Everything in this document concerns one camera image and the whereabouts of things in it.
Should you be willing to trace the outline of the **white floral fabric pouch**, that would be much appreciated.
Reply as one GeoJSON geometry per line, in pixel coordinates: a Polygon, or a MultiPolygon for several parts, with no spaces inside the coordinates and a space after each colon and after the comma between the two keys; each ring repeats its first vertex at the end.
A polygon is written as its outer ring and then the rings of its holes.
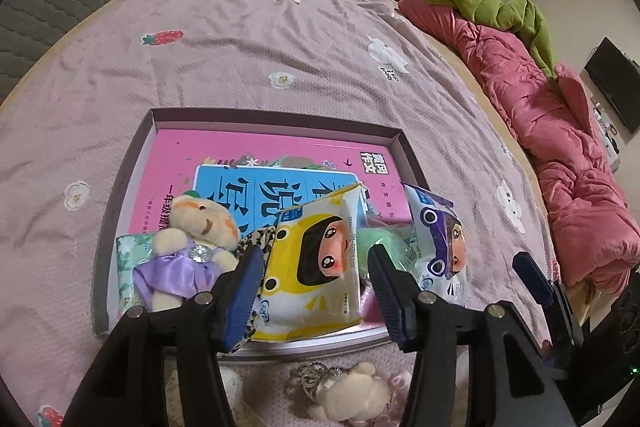
{"type": "MultiPolygon", "coordinates": [[[[224,391],[226,392],[232,415],[237,426],[253,426],[252,415],[247,413],[243,400],[243,381],[241,376],[228,367],[220,369],[224,391]]],[[[184,419],[181,407],[179,390],[179,375],[175,367],[169,367],[165,371],[165,397],[166,411],[169,426],[183,426],[184,419]]]]}

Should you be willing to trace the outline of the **pink children's book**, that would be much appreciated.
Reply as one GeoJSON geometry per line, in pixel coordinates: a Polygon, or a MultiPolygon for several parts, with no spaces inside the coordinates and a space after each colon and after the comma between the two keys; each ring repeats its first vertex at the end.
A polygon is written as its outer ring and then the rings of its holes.
{"type": "Polygon", "coordinates": [[[189,191],[226,207],[241,234],[272,225],[279,210],[361,182],[371,213],[388,223],[410,211],[389,145],[282,134],[160,129],[137,161],[131,218],[122,235],[168,225],[172,200],[189,191]]]}

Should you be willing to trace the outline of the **bear plush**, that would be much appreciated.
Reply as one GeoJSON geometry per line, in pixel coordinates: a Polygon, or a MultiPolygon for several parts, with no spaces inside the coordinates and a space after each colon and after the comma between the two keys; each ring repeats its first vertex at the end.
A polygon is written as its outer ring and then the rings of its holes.
{"type": "Polygon", "coordinates": [[[180,307],[238,266],[233,251],[240,231],[223,205],[189,191],[172,200],[168,222],[152,237],[151,259],[132,270],[137,293],[151,311],[180,307]]]}

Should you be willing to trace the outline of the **green tissue pack left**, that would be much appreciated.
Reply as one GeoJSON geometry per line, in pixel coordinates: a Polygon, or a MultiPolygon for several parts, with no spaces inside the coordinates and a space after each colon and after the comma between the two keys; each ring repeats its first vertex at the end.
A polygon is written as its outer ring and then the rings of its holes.
{"type": "Polygon", "coordinates": [[[117,237],[116,260],[118,278],[118,315],[144,301],[134,285],[134,268],[153,258],[153,233],[128,234],[117,237]]]}

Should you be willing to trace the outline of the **green tissue pack right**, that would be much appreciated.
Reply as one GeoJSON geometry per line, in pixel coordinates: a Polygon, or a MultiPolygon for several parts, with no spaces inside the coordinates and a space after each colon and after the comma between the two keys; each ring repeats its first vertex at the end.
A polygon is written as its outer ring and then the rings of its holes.
{"type": "Polygon", "coordinates": [[[416,231],[411,227],[405,227],[400,230],[399,235],[407,248],[407,254],[405,254],[405,257],[408,259],[408,262],[413,265],[413,263],[416,263],[423,257],[418,242],[418,236],[416,236],[416,231]]]}

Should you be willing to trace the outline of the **green blanket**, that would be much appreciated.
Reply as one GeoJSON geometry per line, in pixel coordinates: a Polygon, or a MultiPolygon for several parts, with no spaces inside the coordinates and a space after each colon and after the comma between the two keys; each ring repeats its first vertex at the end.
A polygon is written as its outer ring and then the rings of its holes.
{"type": "Polygon", "coordinates": [[[446,5],[465,20],[500,31],[511,31],[526,47],[541,72],[555,77],[555,57],[549,24],[532,0],[427,0],[446,5]]]}

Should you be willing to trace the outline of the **black wall television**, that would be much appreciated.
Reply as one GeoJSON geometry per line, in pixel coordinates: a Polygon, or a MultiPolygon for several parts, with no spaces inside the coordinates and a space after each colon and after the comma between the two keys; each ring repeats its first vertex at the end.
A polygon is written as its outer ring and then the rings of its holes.
{"type": "Polygon", "coordinates": [[[590,55],[585,70],[627,131],[636,133],[640,122],[639,65],[604,37],[590,55]]]}

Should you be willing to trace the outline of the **green round puff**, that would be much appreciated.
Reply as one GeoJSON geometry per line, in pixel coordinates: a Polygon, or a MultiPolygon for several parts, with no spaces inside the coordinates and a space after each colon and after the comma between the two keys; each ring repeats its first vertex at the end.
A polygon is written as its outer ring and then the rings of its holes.
{"type": "Polygon", "coordinates": [[[398,270],[408,268],[409,251],[406,243],[391,228],[361,228],[356,233],[357,259],[359,276],[363,280],[369,278],[369,251],[375,245],[382,245],[390,256],[394,267],[398,270]]]}

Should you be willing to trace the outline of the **purple patterned bedspread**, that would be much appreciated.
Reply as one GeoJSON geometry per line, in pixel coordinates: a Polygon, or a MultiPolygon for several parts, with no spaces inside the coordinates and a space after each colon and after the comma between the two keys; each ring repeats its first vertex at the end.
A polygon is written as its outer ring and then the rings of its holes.
{"type": "Polygon", "coordinates": [[[1,107],[1,374],[28,416],[65,410],[99,349],[101,222],[153,108],[269,110],[405,133],[468,244],[466,302],[541,309],[512,272],[555,269],[533,169],[457,55],[390,0],[114,0],[65,36],[1,107]]]}

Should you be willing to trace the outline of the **yellow cartoon wet wipes pack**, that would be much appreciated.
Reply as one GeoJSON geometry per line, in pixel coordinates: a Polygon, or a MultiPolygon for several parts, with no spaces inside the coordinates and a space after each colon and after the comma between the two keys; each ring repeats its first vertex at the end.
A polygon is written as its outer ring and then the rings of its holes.
{"type": "Polygon", "coordinates": [[[279,213],[254,310],[260,343],[288,343],[361,322],[356,182],[279,213]]]}

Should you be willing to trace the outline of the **small cream plush keychain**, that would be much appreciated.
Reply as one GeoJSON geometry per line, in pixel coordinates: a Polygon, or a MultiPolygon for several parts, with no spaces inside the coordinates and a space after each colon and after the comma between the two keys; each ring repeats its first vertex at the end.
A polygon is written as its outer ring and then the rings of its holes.
{"type": "Polygon", "coordinates": [[[399,426],[408,402],[412,374],[390,373],[372,362],[351,367],[302,364],[290,386],[305,395],[313,421],[343,426],[399,426]]]}

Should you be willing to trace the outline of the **green tissue pack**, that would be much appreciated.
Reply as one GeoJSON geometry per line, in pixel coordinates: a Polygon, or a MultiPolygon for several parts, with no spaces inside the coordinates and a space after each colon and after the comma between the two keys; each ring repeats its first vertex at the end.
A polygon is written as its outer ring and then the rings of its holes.
{"type": "Polygon", "coordinates": [[[400,230],[399,235],[407,248],[407,254],[405,254],[405,257],[408,259],[408,262],[413,265],[413,263],[416,263],[423,257],[418,242],[418,236],[416,236],[416,231],[411,227],[405,227],[400,230]]]}
{"type": "Polygon", "coordinates": [[[128,234],[117,237],[116,260],[118,278],[118,315],[144,301],[134,285],[134,268],[153,258],[153,233],[128,234]]]}

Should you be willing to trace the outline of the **pink quilted comforter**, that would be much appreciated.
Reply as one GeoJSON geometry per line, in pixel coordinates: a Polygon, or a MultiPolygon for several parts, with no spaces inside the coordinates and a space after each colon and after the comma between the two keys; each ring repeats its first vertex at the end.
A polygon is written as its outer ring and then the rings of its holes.
{"type": "Polygon", "coordinates": [[[449,6],[400,0],[414,26],[462,58],[529,156],[563,281],[618,296],[639,264],[639,225],[614,178],[582,80],[549,79],[512,32],[465,20],[449,6]]]}

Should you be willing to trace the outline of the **purple cartoon wet wipes pack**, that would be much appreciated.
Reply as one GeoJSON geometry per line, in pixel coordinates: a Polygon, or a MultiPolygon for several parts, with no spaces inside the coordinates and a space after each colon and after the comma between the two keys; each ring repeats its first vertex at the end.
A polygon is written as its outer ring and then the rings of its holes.
{"type": "Polygon", "coordinates": [[[421,253],[407,270],[422,291],[431,291],[448,303],[465,300],[466,243],[454,203],[426,188],[404,184],[421,253]]]}

